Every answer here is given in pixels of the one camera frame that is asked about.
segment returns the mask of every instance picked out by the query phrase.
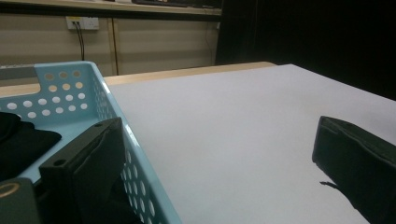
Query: basket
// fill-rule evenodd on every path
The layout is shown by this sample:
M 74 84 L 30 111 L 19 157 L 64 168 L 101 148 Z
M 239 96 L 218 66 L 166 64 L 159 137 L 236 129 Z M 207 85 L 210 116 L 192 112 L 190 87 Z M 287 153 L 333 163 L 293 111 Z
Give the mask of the basket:
M 121 117 L 126 163 L 120 174 L 135 213 L 144 223 L 181 223 L 149 160 L 139 146 L 98 68 L 90 62 L 35 64 L 38 93 L 0 98 L 0 111 L 14 113 L 37 129 L 60 133 L 62 140 L 20 177 L 33 182 L 38 166 L 67 143 L 104 119 Z

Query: white tabletop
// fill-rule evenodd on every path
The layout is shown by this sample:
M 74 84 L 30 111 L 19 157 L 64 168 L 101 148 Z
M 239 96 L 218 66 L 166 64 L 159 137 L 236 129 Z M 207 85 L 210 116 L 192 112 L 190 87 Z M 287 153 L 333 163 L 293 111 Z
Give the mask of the white tabletop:
M 182 221 L 367 221 L 311 156 L 321 115 L 396 144 L 396 103 L 294 65 L 110 86 Z

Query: wall socket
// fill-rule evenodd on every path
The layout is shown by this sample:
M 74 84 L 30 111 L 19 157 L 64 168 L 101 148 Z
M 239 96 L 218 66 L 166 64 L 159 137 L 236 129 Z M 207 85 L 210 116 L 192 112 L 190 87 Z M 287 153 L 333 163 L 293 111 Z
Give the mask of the wall socket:
M 66 17 L 67 29 L 75 30 L 74 22 L 79 23 L 81 30 L 99 30 L 99 19 L 97 17 Z

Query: black backdrop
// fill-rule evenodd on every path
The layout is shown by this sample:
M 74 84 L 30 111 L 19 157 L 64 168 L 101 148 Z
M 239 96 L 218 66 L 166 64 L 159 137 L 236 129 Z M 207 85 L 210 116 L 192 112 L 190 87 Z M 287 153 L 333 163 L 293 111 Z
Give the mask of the black backdrop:
M 396 3 L 224 0 L 216 64 L 293 63 L 396 100 Z

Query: beige wall panel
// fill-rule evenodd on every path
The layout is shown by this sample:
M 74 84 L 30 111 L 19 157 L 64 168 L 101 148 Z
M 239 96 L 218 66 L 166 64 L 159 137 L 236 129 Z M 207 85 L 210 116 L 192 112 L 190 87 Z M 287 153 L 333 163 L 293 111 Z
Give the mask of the beige wall panel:
M 215 22 L 117 20 L 120 75 L 214 64 Z
M 83 31 L 85 60 L 95 62 L 103 76 L 112 76 L 107 20 L 99 19 L 99 31 Z M 65 17 L 0 15 L 0 64 L 79 61 L 75 30 Z

